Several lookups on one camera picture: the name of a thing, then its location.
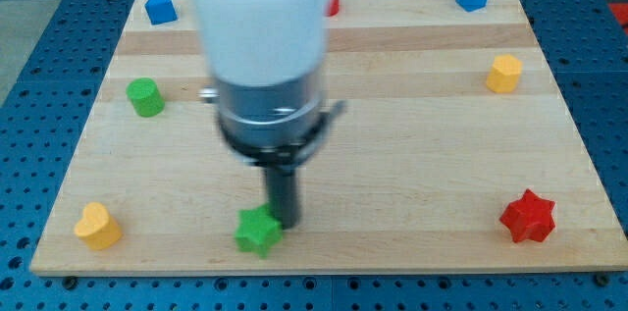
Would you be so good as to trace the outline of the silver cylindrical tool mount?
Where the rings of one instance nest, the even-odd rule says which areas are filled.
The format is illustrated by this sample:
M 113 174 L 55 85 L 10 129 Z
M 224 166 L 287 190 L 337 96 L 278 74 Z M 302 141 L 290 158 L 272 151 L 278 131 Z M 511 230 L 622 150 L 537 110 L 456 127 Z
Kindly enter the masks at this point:
M 339 100 L 325 109 L 320 70 L 271 85 L 244 86 L 215 78 L 199 98 L 216 106 L 224 141 L 242 162 L 296 168 L 324 145 L 333 121 L 345 110 Z

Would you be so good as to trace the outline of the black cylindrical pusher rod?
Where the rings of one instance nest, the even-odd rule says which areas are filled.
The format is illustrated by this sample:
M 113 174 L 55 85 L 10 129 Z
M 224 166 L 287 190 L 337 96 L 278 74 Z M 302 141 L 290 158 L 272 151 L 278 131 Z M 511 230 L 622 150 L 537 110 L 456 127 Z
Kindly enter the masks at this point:
M 300 219 L 296 170 L 269 167 L 263 174 L 271 216 L 280 222 L 283 230 L 294 228 Z

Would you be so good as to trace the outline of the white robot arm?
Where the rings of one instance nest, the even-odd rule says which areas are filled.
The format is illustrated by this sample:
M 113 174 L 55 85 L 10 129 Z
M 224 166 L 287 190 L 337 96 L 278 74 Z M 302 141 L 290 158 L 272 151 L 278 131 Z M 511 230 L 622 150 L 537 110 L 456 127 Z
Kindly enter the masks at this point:
M 345 104 L 325 106 L 332 0 L 192 0 L 225 142 L 263 170 L 269 213 L 300 220 L 297 170 L 324 144 Z

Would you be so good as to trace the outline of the red block behind arm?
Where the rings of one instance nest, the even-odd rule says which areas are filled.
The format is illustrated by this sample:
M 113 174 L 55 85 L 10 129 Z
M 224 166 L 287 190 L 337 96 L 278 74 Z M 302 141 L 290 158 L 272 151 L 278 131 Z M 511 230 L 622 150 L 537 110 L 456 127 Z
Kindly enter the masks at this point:
M 340 0 L 330 0 L 326 16 L 333 17 L 340 11 Z

